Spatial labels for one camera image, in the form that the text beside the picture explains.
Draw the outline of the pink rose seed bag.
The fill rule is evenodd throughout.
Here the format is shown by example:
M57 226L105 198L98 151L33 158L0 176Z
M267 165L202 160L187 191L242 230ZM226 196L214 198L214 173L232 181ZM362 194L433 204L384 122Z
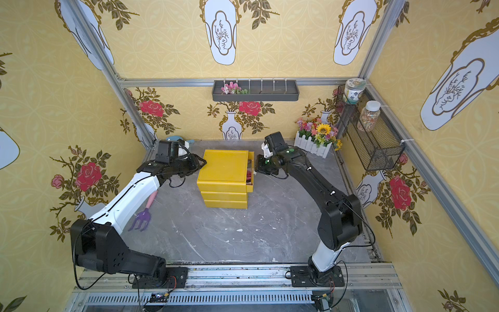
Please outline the pink rose seed bag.
M248 169L246 172L246 183L247 184L250 184L252 182L252 175L253 175L252 170Z

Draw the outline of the yellow top drawer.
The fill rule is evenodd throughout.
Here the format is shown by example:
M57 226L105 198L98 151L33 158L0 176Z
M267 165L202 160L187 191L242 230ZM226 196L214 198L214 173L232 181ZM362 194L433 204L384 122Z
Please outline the yellow top drawer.
M246 192L251 193L253 192L253 186L254 186L254 166L255 166L255 153L254 152L248 152L248 165L247 165L247 172L246 172Z

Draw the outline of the yellow three-drawer cabinet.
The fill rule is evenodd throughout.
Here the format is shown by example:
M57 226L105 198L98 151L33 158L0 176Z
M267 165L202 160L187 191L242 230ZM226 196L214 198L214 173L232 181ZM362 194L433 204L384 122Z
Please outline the yellow three-drawer cabinet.
M200 170L197 186L209 208L248 208L248 161L245 150L205 150L207 164Z

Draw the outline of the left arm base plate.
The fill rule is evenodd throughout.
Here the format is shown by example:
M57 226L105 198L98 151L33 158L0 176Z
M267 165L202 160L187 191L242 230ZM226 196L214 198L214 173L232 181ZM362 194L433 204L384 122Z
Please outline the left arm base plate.
M183 289L187 283L187 267L166 267L158 276L139 276L132 281L134 289Z

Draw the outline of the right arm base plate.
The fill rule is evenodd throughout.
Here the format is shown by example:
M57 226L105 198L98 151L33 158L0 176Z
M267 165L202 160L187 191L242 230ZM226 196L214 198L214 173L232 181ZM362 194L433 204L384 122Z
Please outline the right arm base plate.
M291 285L304 287L344 287L344 274L339 266L334 266L325 272L319 272L310 266L291 266Z

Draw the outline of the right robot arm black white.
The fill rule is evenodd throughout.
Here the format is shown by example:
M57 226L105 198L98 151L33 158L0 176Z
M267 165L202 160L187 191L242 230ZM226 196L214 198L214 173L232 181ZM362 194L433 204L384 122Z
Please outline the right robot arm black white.
M358 197L346 195L332 185L304 152L285 151L268 158L258 155L255 170L269 176L283 170L307 191L320 209L317 227L320 243L310 258L316 272L323 273L335 266L341 252L363 233Z

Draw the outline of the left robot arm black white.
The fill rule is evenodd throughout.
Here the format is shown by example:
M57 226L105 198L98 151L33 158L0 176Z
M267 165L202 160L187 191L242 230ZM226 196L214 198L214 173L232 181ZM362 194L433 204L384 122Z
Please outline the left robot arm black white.
M168 279L165 259L130 249L122 239L122 233L140 206L165 181L175 175L180 178L191 176L206 164L206 160L193 153L164 163L143 163L111 202L88 220L77 220L71 225L73 267L165 282Z

